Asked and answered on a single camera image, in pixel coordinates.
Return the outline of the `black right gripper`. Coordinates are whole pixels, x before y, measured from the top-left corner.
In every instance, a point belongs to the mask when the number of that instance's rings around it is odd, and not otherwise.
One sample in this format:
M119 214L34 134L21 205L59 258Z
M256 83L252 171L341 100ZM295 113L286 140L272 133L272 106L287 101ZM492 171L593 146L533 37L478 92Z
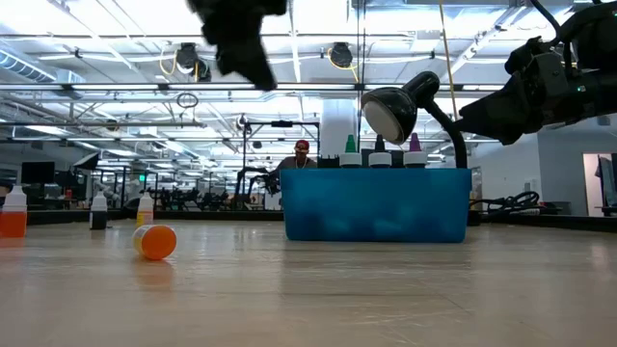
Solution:
M463 107L456 128L509 146L549 124L617 113L617 68L581 71L548 52L511 76L499 91Z

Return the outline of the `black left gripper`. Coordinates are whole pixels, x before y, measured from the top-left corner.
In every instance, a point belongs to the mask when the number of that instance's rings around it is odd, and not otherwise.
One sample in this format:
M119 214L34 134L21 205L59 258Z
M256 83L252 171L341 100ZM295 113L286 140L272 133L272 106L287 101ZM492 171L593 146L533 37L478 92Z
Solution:
M260 40L263 18L284 15L288 0L186 0L201 20L201 35L210 45L245 44ZM272 91L278 82L262 51L242 53L219 49L217 68L223 75L236 73L257 90Z

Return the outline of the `large purple food coloring bottle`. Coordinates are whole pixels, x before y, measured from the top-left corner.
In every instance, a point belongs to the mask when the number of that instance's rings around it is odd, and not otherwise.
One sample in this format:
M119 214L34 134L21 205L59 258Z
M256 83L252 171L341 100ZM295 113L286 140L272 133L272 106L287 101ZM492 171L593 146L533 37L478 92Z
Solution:
M428 155L422 149L419 138L416 133L411 134L410 148L403 156L403 165L405 168L425 168L428 164Z

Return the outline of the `large black food coloring bottle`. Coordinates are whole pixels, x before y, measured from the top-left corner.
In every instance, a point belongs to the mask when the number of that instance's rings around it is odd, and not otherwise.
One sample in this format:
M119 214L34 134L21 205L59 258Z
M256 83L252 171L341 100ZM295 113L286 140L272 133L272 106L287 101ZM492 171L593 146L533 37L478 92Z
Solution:
M378 135L374 150L368 155L370 168L390 168L392 165L391 154L386 151L385 141L382 135Z

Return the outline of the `large green food coloring bottle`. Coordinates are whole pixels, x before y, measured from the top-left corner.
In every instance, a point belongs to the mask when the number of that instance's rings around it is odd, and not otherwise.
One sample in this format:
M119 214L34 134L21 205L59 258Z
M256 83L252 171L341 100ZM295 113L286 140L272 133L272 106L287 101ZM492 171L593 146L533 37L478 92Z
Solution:
M362 155L356 148L356 140L353 134L349 134L345 143L345 149L338 156L341 168L353 169L362 166Z

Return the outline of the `blue plastic bin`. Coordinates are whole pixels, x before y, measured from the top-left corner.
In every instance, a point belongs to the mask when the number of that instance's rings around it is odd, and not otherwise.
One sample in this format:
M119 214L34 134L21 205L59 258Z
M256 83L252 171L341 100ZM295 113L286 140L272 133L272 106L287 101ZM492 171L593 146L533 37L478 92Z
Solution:
M285 234L294 241L461 243L469 169L281 172Z

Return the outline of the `small yellow food coloring bottle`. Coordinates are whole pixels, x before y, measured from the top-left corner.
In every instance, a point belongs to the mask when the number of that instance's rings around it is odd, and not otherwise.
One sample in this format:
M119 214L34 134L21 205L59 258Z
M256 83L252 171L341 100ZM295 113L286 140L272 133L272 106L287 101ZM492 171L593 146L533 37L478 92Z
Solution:
M153 199L149 193L143 193L139 198L136 215L136 227L151 225L153 223Z

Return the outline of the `small yellow-labelled orange bottle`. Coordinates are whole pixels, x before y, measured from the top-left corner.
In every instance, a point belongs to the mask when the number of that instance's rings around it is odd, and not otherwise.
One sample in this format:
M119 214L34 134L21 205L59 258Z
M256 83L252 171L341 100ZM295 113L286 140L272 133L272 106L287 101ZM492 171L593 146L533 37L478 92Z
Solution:
M149 260L162 260L172 254L176 247L176 234L164 225L144 225L132 235L136 252Z

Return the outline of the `small black food coloring bottle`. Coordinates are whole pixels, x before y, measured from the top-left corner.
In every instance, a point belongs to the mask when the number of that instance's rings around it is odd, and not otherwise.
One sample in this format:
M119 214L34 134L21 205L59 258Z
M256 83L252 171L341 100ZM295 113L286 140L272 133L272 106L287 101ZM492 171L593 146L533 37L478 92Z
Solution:
M93 198L90 209L90 230L104 230L107 228L107 199L102 191Z

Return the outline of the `small orange food coloring bottle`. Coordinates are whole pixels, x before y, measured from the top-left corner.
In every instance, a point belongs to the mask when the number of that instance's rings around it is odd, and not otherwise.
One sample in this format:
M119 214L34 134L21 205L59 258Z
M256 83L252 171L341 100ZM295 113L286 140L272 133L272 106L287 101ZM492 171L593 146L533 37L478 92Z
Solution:
M23 238L28 217L27 196L21 186L14 186L0 209L0 237Z

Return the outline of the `black gooseneck desk lamp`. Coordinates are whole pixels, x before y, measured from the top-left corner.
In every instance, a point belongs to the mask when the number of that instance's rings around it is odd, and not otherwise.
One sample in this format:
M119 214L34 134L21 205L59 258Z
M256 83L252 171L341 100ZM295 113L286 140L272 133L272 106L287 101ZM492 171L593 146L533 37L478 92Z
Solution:
M384 141L395 145L410 142L411 134L416 125L417 110L425 109L443 127L451 138L455 149L454 170L426 168L370 168L372 178L371 187L393 189L401 196L403 187L417 188L402 200L413 204L412 210L418 211L422 205L425 209L444 218L449 209L445 205L452 201L451 196L439 198L439 192L454 189L460 192L459 206L468 212L467 198L470 191L470 170L466 157L466 145L462 133L457 130L454 122L434 102L434 95L438 91L440 82L438 76L424 71L401 88L383 87L375 89L361 98L362 111L371 128L382 135Z

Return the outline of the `person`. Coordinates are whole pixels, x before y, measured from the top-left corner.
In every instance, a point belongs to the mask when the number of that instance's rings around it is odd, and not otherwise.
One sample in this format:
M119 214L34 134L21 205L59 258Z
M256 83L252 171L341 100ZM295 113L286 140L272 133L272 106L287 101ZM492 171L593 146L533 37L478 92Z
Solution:
M295 143L294 155L285 157L276 167L276 171L287 169L315 169L317 162L308 157L309 142L306 140L298 140Z

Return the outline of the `black background monitor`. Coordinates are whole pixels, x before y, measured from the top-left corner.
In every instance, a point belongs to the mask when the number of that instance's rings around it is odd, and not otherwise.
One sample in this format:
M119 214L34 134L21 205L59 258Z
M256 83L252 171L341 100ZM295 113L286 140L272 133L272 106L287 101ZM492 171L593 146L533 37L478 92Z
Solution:
M21 163L22 184L47 184L53 183L54 179L55 163L53 161Z

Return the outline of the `black aluminium table frame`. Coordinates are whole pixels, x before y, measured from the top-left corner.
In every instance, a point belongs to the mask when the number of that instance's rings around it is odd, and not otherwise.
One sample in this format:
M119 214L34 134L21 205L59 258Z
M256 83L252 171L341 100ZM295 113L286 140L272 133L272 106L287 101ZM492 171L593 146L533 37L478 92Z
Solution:
M88 222L90 212L86 210L49 210L28 213L28 226L55 225ZM281 222L281 211L155 211L155 220L187 221L247 221ZM512 226L552 227L583 231L597 231L617 234L617 217L580 217L566 215L507 215L486 217L478 212L470 212L468 226L480 224L505 224Z

